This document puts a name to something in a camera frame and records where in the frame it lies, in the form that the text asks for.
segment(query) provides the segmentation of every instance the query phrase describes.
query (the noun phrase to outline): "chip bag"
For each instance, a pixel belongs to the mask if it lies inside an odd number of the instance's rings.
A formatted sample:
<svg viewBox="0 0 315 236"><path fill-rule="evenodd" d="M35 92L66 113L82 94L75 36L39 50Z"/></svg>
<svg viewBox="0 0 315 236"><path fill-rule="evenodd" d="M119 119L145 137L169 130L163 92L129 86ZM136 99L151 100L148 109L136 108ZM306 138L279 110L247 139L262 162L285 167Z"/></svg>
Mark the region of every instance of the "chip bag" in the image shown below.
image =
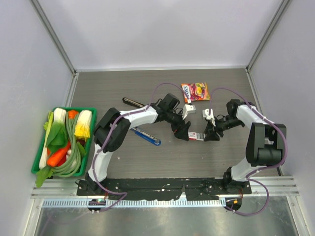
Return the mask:
<svg viewBox="0 0 315 236"><path fill-rule="evenodd" d="M210 100L207 83L182 84L182 88L192 102Z"/></svg>

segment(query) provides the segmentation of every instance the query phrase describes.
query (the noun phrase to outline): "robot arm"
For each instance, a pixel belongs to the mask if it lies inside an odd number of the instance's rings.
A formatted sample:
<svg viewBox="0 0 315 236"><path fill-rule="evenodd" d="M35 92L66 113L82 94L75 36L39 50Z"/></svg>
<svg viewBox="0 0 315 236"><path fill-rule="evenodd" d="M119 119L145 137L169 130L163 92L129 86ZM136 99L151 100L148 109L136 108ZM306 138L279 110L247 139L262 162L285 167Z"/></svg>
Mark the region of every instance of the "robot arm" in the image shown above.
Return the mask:
<svg viewBox="0 0 315 236"><path fill-rule="evenodd" d="M248 180L249 174L259 168L278 164L283 157L284 142L279 133L257 116L252 110L256 107L251 104L249 108L245 102L238 99L231 99L227 104L228 115L220 119L214 117L212 111L203 111L203 116L207 120L204 141L220 140L223 131L236 126L246 126L250 129L250 134L246 146L246 157L237 165L229 168L229 181ZM286 136L286 127L283 124L275 124Z"/></svg>
<svg viewBox="0 0 315 236"><path fill-rule="evenodd" d="M146 111L132 115L126 115L120 119L117 122L117 126L115 127L107 146L103 152L98 155L95 161L94 171L98 181L101 182L107 177L107 168L113 152L121 146L128 130L131 128L140 126L142 124L152 124L160 121L167 121L171 124L172 131L174 132L176 138L188 141L188 129L191 123L189 121L185 123L184 118L188 113L194 112L195 107L193 105L185 105L182 112L176 113L175 109L178 104L179 100L174 95L169 93L165 96L165 98L160 99L157 103L152 103ZM146 106L126 112L118 111L115 108L109 109L95 128L95 152L97 152L104 144L111 126L117 117L123 114L141 111L144 108L146 108ZM95 184L95 177L92 167L89 169L86 179L92 188L97 187Z"/></svg>

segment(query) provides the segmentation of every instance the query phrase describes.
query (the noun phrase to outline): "gray table surface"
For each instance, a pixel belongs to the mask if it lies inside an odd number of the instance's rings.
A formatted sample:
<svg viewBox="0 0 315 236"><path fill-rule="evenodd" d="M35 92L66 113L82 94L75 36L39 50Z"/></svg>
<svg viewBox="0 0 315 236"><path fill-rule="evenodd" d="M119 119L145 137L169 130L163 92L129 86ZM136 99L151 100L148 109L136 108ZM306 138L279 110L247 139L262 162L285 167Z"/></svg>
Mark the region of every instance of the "gray table surface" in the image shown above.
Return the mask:
<svg viewBox="0 0 315 236"><path fill-rule="evenodd" d="M163 82L206 82L209 92L220 86L240 92L248 101L254 97L244 69L198 69L153 71L81 72L75 89L72 107L97 108L97 121L106 111L115 107L119 111L133 110L122 102L123 97L147 104L154 88ZM161 86L154 101L172 93L184 104L183 94L174 86ZM215 115L226 115L226 103L237 98L231 92L218 90L212 106ZM201 112L209 107L208 101L194 102L197 113L189 114L190 131L203 132L206 121ZM226 169L237 164L245 156L249 130L236 127L224 133L220 141L183 141L174 137L170 124L159 122L142 125L141 129L161 139L154 146L129 131L122 146L113 154L108 168L111 178L129 177L221 177ZM94 147L91 148L87 169L90 167ZM260 176L276 176L276 170L259 173Z"/></svg>

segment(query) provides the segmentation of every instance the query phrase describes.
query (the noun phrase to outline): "green basket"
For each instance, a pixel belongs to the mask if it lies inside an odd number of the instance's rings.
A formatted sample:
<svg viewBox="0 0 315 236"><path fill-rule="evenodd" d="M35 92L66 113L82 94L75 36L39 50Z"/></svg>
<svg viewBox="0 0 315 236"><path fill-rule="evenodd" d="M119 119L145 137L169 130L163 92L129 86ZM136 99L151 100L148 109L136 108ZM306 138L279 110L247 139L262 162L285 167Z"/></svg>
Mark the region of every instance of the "green basket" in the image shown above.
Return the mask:
<svg viewBox="0 0 315 236"><path fill-rule="evenodd" d="M71 111L71 110L76 110L78 112L81 112L83 110L88 110L92 112L92 119L91 119L91 125L90 125L90 138L87 139L87 142L85 143L85 156L82 158L82 163L81 163L81 167L78 169L78 171L73 175L73 176L81 176L84 174L85 168L87 166L87 162L88 162L88 158L89 158L89 152L90 152L90 147L92 144L92 137L93 137L93 131L94 131L94 127L95 127L95 123L96 123L96 116L97 116L97 111L95 108L90 108L90 107L58 107L58 108L62 108L65 109L67 112ZM31 168L31 172L33 174L36 174L39 171L39 161L41 158L41 154L43 152L43 148L44 148L44 143L45 143L45 133L44 136L41 140L40 146L38 148L33 166Z"/></svg>

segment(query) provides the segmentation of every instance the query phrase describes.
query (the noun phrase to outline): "orange carrot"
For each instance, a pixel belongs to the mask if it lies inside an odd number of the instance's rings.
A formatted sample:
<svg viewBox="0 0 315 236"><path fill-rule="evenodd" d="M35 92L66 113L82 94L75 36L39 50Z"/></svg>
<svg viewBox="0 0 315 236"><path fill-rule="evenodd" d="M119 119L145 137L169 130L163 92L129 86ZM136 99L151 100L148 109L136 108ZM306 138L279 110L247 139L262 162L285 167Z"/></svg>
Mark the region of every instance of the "orange carrot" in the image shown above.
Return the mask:
<svg viewBox="0 0 315 236"><path fill-rule="evenodd" d="M48 159L47 165L49 165L51 167L55 167L61 161L61 159L64 157L64 155L66 155L66 153L70 149L70 147L71 147L71 144L70 144L70 141L68 141L67 146L65 146L64 148L61 148L58 151L56 151Z"/></svg>
<svg viewBox="0 0 315 236"><path fill-rule="evenodd" d="M69 119L74 119L74 117L75 117L77 114L78 114L78 112L75 111L75 110L68 111Z"/></svg>

